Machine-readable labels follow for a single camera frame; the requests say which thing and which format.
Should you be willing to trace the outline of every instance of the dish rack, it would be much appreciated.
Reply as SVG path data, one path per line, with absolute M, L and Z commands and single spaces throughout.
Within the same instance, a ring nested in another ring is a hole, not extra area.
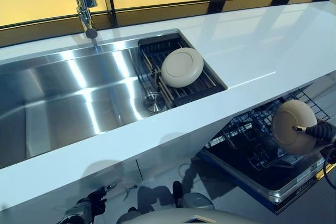
M 136 65 L 138 78 L 146 93 L 159 92 L 168 109 L 225 90 L 207 64 L 196 81 L 183 88 L 172 88 L 161 77 L 164 59 L 174 50 L 191 46 L 180 34 L 169 34 L 138 42 L 139 57 Z
M 286 101 L 296 99 L 306 103 L 317 118 L 327 121 L 330 117 L 314 103 L 301 89 L 274 101 L 234 117 L 207 145 L 210 148 L 226 141 L 228 145 L 244 153 L 249 163 L 261 170 L 270 167 L 280 159 L 284 162 L 298 162 L 303 157 L 286 154 L 273 139 L 272 117 Z

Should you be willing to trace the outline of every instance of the dishwasher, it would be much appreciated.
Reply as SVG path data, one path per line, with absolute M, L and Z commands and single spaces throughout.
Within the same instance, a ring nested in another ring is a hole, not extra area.
M 272 117 L 291 99 L 305 102 L 319 119 L 330 118 L 303 89 L 297 89 L 235 116 L 198 153 L 276 215 L 323 177 L 320 153 L 293 156 L 272 137 Z

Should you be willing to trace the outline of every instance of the stainless steel sink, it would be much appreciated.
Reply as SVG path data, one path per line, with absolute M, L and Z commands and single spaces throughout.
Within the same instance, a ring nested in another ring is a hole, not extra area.
M 139 50 L 142 39 L 171 35 L 192 47 L 169 30 L 0 65 L 0 168 L 180 105 Z M 224 90 L 205 69 L 216 92 Z

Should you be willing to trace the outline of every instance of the white plate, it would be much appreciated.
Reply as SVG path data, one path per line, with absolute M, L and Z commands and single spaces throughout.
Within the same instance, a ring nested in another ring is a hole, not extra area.
M 181 88 L 193 83 L 202 73 L 203 58 L 193 48 L 179 48 L 171 52 L 163 61 L 161 76 L 173 88 Z

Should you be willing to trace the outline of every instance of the white countertop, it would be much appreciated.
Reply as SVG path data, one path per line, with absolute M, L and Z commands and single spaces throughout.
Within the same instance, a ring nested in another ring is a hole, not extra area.
M 228 90 L 0 169 L 0 210 L 336 70 L 332 2 L 255 8 L 102 30 L 98 39 L 172 28 L 181 30 Z M 80 34 L 6 47 L 0 49 L 0 63 L 84 43 L 88 41 Z

